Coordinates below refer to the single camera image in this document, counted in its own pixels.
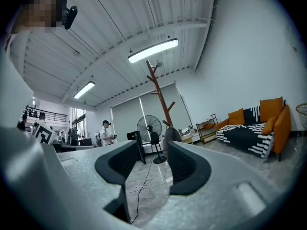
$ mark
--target gray plastic object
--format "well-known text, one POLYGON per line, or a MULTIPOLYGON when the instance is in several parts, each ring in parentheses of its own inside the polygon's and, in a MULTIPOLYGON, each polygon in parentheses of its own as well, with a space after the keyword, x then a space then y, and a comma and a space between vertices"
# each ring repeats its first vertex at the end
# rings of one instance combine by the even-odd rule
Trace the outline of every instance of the gray plastic object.
MULTIPOLYGON (((120 186, 107 183, 94 168, 98 157, 127 143, 59 154, 61 164, 51 145, 42 145, 16 128, 0 127, 0 171, 16 200, 45 229, 138 229, 102 209, 118 197, 120 186)), ((203 156, 211 176, 191 195, 170 195, 144 229, 231 229, 280 194, 239 159, 175 144, 203 156)))

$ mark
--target ceiling beam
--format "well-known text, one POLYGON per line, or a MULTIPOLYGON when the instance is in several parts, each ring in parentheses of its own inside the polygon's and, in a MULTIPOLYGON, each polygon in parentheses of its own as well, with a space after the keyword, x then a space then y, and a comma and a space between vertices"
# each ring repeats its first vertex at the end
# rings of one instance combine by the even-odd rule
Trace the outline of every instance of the ceiling beam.
POLYGON ((80 76, 76 79, 76 81, 70 86, 69 90, 62 97, 62 102, 64 102, 68 97, 70 97, 70 95, 72 95, 76 91, 76 88, 78 87, 78 84, 80 83, 81 80, 90 77, 97 68, 101 67, 101 64, 103 62, 107 61, 112 55, 114 55, 119 50, 125 47, 130 47, 131 45, 135 43, 147 40, 149 38, 149 34, 151 35, 151 37, 154 37, 154 36, 166 34, 168 32, 174 32, 174 31, 185 30, 185 29, 204 28, 207 26, 208 26, 208 23, 205 23, 203 21, 189 21, 189 22, 166 24, 163 26, 155 27, 149 31, 147 30, 118 45, 115 45, 112 49, 108 50, 104 55, 98 58, 93 64, 88 66, 88 68, 86 68, 80 74, 80 76))
POLYGON ((18 72, 20 73, 21 77, 24 77, 24 57, 25 57, 25 50, 27 48, 27 44, 29 41, 29 35, 31 31, 24 31, 20 35, 20 44, 19 44, 19 53, 18 53, 18 72))
MULTIPOLYGON (((183 70, 180 70, 180 71, 176 71, 172 74, 168 74, 168 75, 165 75, 163 77, 160 77, 158 78, 158 83, 159 85, 161 86, 161 88, 167 86, 167 85, 170 85, 170 84, 173 84, 179 76, 184 76, 185 74, 188 74, 190 72, 193 72, 193 69, 192 68, 185 68, 183 70)), ((141 96, 141 95, 144 95, 146 93, 150 93, 150 92, 153 92, 155 91, 154 89, 154 85, 151 81, 148 81, 147 83, 144 83, 143 85, 139 86, 139 87, 136 87, 130 91, 126 91, 124 93, 122 93, 120 96, 116 96, 106 102, 103 102, 99 105, 97 105, 96 107, 96 110, 100 110, 102 108, 106 108, 106 107, 112 107, 112 106, 115 106, 115 105, 118 105, 120 103, 123 103, 127 100, 131 100, 137 96, 141 96)))
POLYGON ((31 88, 31 89, 34 92, 35 98, 40 99, 40 100, 52 102, 52 103, 59 104, 59 105, 65 105, 65 106, 68 106, 68 107, 83 109, 83 110, 86 110, 86 111, 95 111, 96 110, 95 107, 93 107, 91 105, 79 103, 79 102, 76 102, 76 101, 67 100, 64 103, 62 103, 62 100, 59 97, 56 97, 52 94, 48 94, 46 92, 42 92, 42 91, 34 89, 34 88, 31 88))
POLYGON ((205 46, 205 43, 206 43, 206 40, 207 40, 207 36, 208 36, 208 32, 209 32, 209 28, 210 28, 210 22, 211 22, 211 17, 212 17, 212 11, 213 11, 213 4, 214 4, 214 0, 210 0, 210 4, 209 4, 209 18, 208 18, 208 26, 206 28, 206 31, 205 31, 205 35, 203 37, 203 40, 202 40, 202 43, 201 43, 201 46, 200 46, 200 50, 197 54, 197 57, 196 57, 196 63, 195 63, 195 66, 194 66, 194 71, 196 70, 197 66, 198 66, 198 63, 201 59, 201 54, 203 52, 203 48, 205 46))

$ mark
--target ceiling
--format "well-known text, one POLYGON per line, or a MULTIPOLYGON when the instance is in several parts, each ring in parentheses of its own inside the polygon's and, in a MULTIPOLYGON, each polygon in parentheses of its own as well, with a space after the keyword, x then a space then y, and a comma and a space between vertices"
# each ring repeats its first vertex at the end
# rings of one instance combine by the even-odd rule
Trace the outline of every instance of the ceiling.
POLYGON ((71 29, 25 32, 11 48, 14 65, 35 92, 62 103, 98 107, 146 83, 145 59, 131 64, 128 56, 168 39, 176 48, 150 56, 163 77, 195 69, 210 26, 213 0, 67 0, 78 7, 71 29), (73 96, 88 81, 95 86, 80 99, 73 96))

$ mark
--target fan base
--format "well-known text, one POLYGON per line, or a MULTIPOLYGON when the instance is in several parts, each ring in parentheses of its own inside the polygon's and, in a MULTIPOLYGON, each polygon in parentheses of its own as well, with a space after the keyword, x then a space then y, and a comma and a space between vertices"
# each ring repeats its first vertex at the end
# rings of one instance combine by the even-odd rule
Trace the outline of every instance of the fan base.
POLYGON ((154 163, 163 163, 167 160, 165 156, 157 157, 153 160, 154 163))

